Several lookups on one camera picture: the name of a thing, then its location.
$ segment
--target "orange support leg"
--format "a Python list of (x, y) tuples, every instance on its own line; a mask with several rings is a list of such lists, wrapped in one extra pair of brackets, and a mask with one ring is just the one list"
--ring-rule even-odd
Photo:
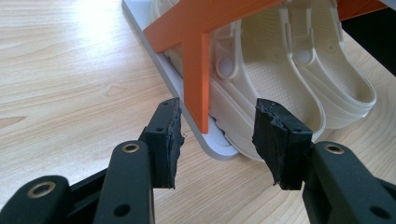
[(180, 0), (144, 30), (155, 52), (181, 44), (184, 104), (202, 133), (208, 132), (210, 32), (282, 0)]

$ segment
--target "light wood surface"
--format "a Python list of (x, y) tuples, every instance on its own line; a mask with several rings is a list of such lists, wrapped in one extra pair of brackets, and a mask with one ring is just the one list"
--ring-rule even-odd
[[(345, 40), (378, 100), (366, 118), (319, 140), (350, 147), (396, 184), (396, 78)], [(171, 97), (120, 0), (1, 1), (0, 208), (42, 175), (72, 185), (104, 169)], [(182, 125), (177, 187), (154, 191), (158, 223), (308, 223), (300, 191), (273, 186), (263, 163), (211, 159)]]

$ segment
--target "screw hole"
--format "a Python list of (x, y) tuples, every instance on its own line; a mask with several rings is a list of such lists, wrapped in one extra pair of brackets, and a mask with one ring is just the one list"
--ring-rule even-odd
[(41, 198), (55, 189), (56, 184), (52, 181), (45, 181), (34, 185), (27, 192), (29, 198)]
[(385, 211), (384, 209), (378, 207), (378, 206), (372, 206), (370, 207), (370, 211), (376, 215), (377, 217), (381, 217), (384, 219), (390, 219), (390, 214)]
[(344, 154), (344, 150), (337, 146), (326, 146), (325, 148), (327, 151), (333, 154)]
[(138, 144), (129, 144), (129, 145), (123, 146), (123, 148), (121, 150), (125, 153), (133, 153), (133, 152), (136, 152), (138, 149), (139, 149)]
[(131, 211), (131, 207), (128, 204), (122, 204), (114, 209), (114, 216), (124, 217), (129, 213), (129, 211)]

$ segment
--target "white shoe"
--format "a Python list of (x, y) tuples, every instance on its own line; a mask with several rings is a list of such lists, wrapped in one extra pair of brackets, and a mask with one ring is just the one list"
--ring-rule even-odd
[[(155, 21), (177, 0), (153, 0)], [(276, 101), (301, 120), (315, 141), (326, 124), (323, 108), (295, 66), (284, 5), (233, 22), (211, 37), (210, 107), (231, 144), (251, 159), (263, 161), (251, 142), (257, 98)], [(182, 75), (181, 47), (165, 52)]]
[(336, 2), (293, 0), (288, 10), (293, 60), (323, 105), (326, 127), (344, 128), (366, 116), (375, 90), (343, 52)]

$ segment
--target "black plastic bracket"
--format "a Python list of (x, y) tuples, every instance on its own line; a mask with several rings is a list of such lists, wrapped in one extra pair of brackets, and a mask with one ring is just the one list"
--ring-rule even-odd
[(282, 105), (258, 99), (253, 144), (282, 189), (301, 189), (312, 223), (396, 223), (396, 186), (353, 152), (312, 132)]
[(0, 223), (153, 223), (153, 188), (175, 187), (180, 114), (178, 98), (159, 104), (139, 141), (116, 146), (107, 169), (72, 187), (56, 175), (25, 184)]

